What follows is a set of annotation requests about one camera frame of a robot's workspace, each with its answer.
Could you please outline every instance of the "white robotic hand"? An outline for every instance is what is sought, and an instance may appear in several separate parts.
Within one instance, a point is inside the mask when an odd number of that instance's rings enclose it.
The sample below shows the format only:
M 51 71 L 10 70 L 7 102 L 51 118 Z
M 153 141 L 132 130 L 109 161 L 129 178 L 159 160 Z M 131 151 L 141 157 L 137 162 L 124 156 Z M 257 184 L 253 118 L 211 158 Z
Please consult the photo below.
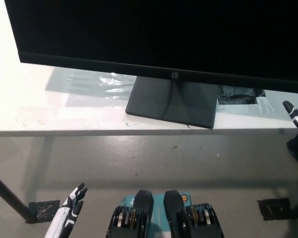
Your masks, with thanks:
M 81 201 L 87 192 L 82 183 L 68 196 L 62 207 L 58 209 L 45 238 L 68 238 L 83 206 Z

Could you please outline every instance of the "cable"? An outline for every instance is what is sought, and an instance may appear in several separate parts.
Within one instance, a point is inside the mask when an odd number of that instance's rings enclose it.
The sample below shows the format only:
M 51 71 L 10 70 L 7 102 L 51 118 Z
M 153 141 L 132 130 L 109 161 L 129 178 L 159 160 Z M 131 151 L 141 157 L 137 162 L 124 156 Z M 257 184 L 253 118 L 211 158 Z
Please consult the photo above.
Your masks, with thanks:
M 170 91 L 169 91 L 169 96 L 168 96 L 167 105 L 165 106 L 165 109 L 163 110 L 163 113 L 161 114 L 160 119 L 163 119 L 163 117 L 165 116 L 165 114 L 166 114 L 167 111 L 169 110 L 169 107 L 170 107 L 170 104 L 171 104 L 171 99 L 172 99 L 173 84 L 174 84 L 174 80 L 171 79 L 171 83 L 170 83 Z

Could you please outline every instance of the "table leg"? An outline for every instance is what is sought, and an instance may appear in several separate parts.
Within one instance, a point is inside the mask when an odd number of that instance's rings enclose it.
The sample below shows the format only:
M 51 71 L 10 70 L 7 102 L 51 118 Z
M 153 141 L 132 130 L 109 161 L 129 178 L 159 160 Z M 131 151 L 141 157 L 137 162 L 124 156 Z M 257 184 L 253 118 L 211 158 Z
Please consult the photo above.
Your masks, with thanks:
M 21 217 L 23 217 L 26 223 L 36 223 L 36 215 L 31 213 L 30 209 L 24 205 L 1 180 L 0 197 L 6 201 Z

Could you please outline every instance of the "table surface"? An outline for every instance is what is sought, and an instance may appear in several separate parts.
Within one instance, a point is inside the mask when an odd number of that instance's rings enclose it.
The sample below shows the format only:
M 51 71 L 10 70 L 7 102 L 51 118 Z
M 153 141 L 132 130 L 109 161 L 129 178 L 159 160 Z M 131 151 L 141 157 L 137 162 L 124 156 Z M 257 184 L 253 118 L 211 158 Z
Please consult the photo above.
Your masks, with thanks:
M 0 135 L 293 133 L 282 102 L 298 94 L 265 90 L 257 105 L 218 105 L 213 130 L 127 115 L 135 76 L 20 63 L 0 0 Z

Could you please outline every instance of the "monitor stand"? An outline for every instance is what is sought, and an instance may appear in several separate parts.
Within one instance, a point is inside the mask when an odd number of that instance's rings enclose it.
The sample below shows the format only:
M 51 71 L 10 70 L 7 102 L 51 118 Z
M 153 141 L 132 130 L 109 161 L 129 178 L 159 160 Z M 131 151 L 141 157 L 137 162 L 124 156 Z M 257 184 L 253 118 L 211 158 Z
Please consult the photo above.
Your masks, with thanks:
M 217 85 L 137 77 L 126 113 L 213 128 L 217 97 Z

